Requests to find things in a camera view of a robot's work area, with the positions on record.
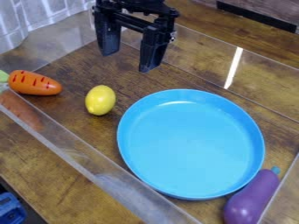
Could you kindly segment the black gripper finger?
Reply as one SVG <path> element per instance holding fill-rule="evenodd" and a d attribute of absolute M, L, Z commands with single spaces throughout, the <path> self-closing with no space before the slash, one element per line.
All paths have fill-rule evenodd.
<path fill-rule="evenodd" d="M 140 45 L 139 71 L 148 73 L 160 66 L 170 43 L 170 32 L 160 25 L 148 25 L 144 29 Z"/>
<path fill-rule="evenodd" d="M 122 26 L 111 15 L 95 13 L 98 46 L 103 56 L 119 51 Z"/>

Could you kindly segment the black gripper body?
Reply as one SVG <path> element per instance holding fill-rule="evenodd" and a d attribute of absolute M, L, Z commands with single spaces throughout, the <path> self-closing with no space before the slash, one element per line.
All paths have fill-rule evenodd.
<path fill-rule="evenodd" d="M 96 0 L 92 6 L 95 25 L 120 25 L 136 32 L 144 32 L 148 26 L 160 28 L 164 32 L 174 32 L 175 19 L 180 16 L 179 11 L 167 6 L 164 0 Z M 154 22 L 148 22 L 135 13 L 144 16 L 156 15 Z"/>

